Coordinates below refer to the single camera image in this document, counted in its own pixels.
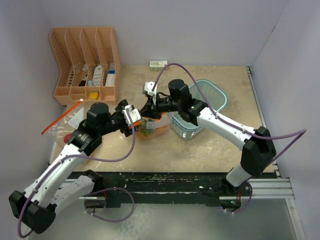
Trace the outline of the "clear orange-zip bag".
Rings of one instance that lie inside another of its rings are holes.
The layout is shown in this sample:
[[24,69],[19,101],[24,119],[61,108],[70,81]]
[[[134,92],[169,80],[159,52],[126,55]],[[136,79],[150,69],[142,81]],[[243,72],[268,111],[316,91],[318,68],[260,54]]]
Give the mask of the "clear orange-zip bag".
[[72,134],[85,119],[85,102],[81,98],[75,105],[66,110],[60,117],[54,120],[42,132],[42,136],[52,138],[61,148],[66,144],[64,137]]

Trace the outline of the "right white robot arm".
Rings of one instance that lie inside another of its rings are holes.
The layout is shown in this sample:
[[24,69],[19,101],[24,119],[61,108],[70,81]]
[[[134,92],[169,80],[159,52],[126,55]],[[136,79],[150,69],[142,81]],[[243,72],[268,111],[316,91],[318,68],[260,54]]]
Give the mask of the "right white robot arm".
[[226,195],[235,195],[243,182],[260,176],[271,164],[277,152],[267,128],[242,125],[211,110],[208,103],[192,97],[189,87],[181,79],[171,80],[168,89],[169,94],[160,97],[155,82],[146,82],[142,93],[147,102],[140,110],[141,115],[160,119],[163,113],[177,112],[184,121],[213,131],[241,150],[240,163],[228,172],[222,183]]

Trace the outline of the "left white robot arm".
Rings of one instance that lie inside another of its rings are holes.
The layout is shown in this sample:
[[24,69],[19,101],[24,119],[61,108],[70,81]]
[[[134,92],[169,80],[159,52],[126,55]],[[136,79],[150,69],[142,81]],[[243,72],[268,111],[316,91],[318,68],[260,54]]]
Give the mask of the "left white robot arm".
[[120,131],[134,137],[135,124],[141,119],[140,110],[126,100],[116,106],[114,113],[105,103],[92,104],[52,164],[23,191],[14,190],[9,195],[18,237],[25,239],[31,233],[45,232],[56,216],[79,197],[101,194],[103,184],[92,173],[84,173],[65,187],[61,185],[84,160],[96,159],[91,155],[102,144],[104,135]]

